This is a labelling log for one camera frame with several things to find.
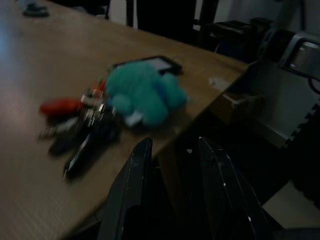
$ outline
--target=small box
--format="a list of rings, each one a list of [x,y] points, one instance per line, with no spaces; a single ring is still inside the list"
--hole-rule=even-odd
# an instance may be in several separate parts
[[[265,97],[257,92],[225,92],[209,110],[225,124],[234,124],[257,115],[265,105]]]

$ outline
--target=wall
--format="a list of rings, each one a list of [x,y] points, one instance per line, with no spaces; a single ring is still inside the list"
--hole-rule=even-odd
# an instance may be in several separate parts
[[[227,16],[228,20],[245,22],[253,17],[275,20],[281,5],[275,0],[220,0],[218,9],[223,12],[217,12],[215,22],[225,19],[222,16]],[[320,34],[319,9],[320,1],[306,0],[306,29],[309,33]],[[299,21],[300,14],[297,11],[288,29],[299,32]],[[257,120],[284,138],[288,138],[300,123],[305,122],[304,117],[319,99],[310,90],[306,79],[283,71],[271,62],[266,62],[259,70],[252,87],[263,92],[267,98],[266,106]]]

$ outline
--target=black object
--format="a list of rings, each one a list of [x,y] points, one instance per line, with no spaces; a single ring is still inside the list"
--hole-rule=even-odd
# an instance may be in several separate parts
[[[85,124],[79,130],[80,136],[78,134],[75,137],[74,141],[78,142],[79,137],[83,139],[84,133],[87,133],[73,157],[64,166],[64,177],[67,179],[80,176],[94,160],[94,153],[100,148],[106,148],[119,135],[113,107],[101,104],[100,109],[94,112],[94,116],[84,119]]]
[[[182,66],[174,62],[173,60],[165,57],[165,56],[151,56],[142,59],[126,61],[114,64],[115,68],[121,67],[121,65],[134,63],[134,62],[147,62],[153,65],[160,74],[165,73],[172,73],[172,74],[179,74],[182,72]]]
[[[204,200],[212,238],[216,240],[273,240],[259,201],[221,146],[198,141]]]
[[[70,151],[83,142],[89,131],[90,128],[86,126],[86,121],[80,117],[73,127],[55,139],[49,148],[49,154],[57,157]]]
[[[145,207],[151,173],[152,143],[152,138],[141,141],[113,182],[98,240],[145,239]]]
[[[190,43],[196,0],[137,0],[138,29]]]
[[[66,7],[83,7],[91,15],[105,14],[109,19],[110,0],[51,0]],[[107,6],[106,13],[102,6]]]

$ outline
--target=car key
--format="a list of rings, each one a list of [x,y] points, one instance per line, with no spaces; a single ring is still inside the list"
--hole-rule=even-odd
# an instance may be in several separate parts
[[[73,179],[78,177],[91,161],[93,153],[102,146],[114,141],[119,135],[119,128],[116,125],[115,110],[113,107],[102,104],[101,114],[92,119],[90,133],[77,149],[73,157],[65,164],[63,178]]]

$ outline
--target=floor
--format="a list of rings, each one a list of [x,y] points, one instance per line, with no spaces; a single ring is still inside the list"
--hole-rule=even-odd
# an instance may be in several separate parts
[[[320,210],[288,182],[264,205],[283,228],[320,228]]]

